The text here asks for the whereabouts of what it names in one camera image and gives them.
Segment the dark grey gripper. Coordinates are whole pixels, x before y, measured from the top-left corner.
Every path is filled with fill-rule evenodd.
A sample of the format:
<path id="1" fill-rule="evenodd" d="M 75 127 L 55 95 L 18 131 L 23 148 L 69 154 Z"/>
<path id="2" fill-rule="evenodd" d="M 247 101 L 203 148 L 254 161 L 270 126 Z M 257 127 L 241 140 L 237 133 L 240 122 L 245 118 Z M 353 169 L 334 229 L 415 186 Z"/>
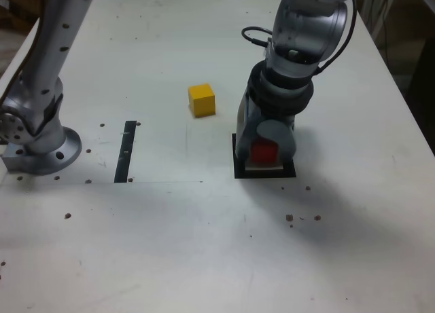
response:
<path id="1" fill-rule="evenodd" d="M 294 122 L 295 117 L 293 115 L 267 113 L 261 110 L 245 94 L 241 99 L 237 112 L 235 145 L 237 159 L 241 161 L 249 159 L 251 144 L 259 135 L 277 144 L 278 157 L 281 162 L 291 162 L 296 153 L 296 141 L 292 132 Z"/>

